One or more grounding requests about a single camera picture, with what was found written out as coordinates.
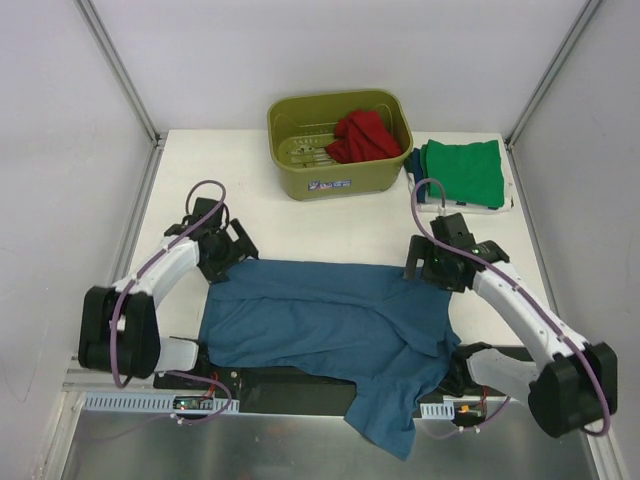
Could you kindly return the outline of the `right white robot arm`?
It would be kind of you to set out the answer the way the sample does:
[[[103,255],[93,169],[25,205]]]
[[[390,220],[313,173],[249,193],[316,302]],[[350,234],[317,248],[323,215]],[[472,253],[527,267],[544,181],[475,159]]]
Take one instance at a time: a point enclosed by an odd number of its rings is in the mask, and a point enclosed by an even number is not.
[[[449,292],[472,291],[516,334],[530,358],[517,360],[482,343],[450,369],[452,387],[473,394],[491,387],[528,406],[550,437],[574,430],[604,436],[617,410],[618,360],[606,343],[590,343],[525,286],[494,241],[476,241],[460,213],[439,216],[412,236],[404,275]]]

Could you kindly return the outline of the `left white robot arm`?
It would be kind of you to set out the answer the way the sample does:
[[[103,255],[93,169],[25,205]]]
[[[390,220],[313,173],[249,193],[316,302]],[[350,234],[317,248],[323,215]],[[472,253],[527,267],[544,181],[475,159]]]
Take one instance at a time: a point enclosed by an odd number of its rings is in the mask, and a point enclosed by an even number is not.
[[[164,233],[162,242],[134,272],[109,287],[93,286],[84,296],[78,362],[118,378],[146,379],[176,371],[188,388],[204,387],[210,363],[198,342],[160,335],[157,308],[181,278],[199,269],[208,284],[258,250],[224,202],[197,198],[193,211]]]

